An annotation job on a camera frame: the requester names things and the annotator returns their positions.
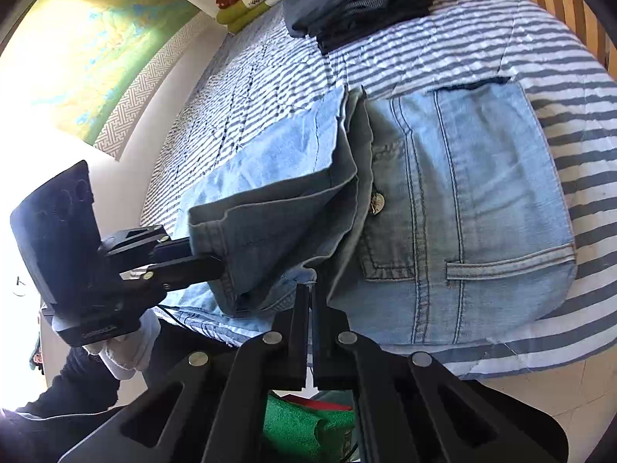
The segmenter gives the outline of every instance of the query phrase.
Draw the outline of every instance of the jeans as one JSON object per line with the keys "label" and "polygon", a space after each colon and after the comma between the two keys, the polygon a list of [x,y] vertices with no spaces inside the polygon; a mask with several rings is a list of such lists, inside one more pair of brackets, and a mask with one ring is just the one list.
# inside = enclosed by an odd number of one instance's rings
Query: jeans
{"label": "jeans", "polygon": [[380,344],[476,341],[557,308],[576,272],[547,142],[505,78],[371,101],[334,89],[181,209],[176,236],[226,272],[165,304],[252,331],[317,283]]}

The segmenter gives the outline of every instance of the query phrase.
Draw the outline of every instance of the blue and white striped blanket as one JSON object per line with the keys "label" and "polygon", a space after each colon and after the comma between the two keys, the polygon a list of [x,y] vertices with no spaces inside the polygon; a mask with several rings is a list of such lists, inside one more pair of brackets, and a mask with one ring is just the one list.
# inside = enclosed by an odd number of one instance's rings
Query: blue and white striped blanket
{"label": "blue and white striped blanket", "polygon": [[[281,6],[228,36],[169,132],[142,223],[173,231],[180,196],[268,125],[335,85],[369,97],[512,76],[540,120],[566,194],[578,247],[568,300],[541,320],[482,343],[426,349],[465,378],[555,367],[617,340],[617,84],[576,36],[528,0],[433,0],[404,22],[322,57],[287,34]],[[176,313],[208,336],[240,343],[255,331]]]}

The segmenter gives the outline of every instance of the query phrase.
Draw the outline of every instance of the floor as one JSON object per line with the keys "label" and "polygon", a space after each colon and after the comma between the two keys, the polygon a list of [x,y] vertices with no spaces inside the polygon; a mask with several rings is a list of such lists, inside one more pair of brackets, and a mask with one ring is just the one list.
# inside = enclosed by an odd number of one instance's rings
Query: floor
{"label": "floor", "polygon": [[483,381],[555,418],[584,463],[617,412],[617,346],[570,365]]}

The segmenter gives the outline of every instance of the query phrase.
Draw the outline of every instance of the white glove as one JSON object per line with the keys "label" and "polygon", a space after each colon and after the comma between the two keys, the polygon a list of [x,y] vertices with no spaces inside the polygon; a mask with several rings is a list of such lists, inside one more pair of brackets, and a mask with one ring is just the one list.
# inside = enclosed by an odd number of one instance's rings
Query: white glove
{"label": "white glove", "polygon": [[134,333],[99,341],[84,348],[90,355],[98,355],[117,380],[129,380],[135,371],[143,371],[150,363],[160,323],[152,309],[140,317],[140,329]]}

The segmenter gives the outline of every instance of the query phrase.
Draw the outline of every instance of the metal button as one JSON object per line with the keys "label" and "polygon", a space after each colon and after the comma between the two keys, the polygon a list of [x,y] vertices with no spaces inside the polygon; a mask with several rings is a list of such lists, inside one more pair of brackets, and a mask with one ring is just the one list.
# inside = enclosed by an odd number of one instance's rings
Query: metal button
{"label": "metal button", "polygon": [[428,367],[433,363],[433,359],[426,352],[417,352],[411,356],[411,361],[418,367]]}
{"label": "metal button", "polygon": [[339,334],[339,343],[342,345],[353,345],[356,341],[358,341],[356,333],[343,331]]}
{"label": "metal button", "polygon": [[381,212],[381,210],[386,205],[386,199],[381,193],[373,193],[371,197],[371,214],[377,215]]}
{"label": "metal button", "polygon": [[281,333],[278,333],[276,331],[270,331],[265,333],[262,339],[266,345],[277,345],[283,340],[283,336],[281,335]]}
{"label": "metal button", "polygon": [[189,356],[189,363],[194,367],[201,367],[208,363],[209,357],[205,352],[193,352]]}

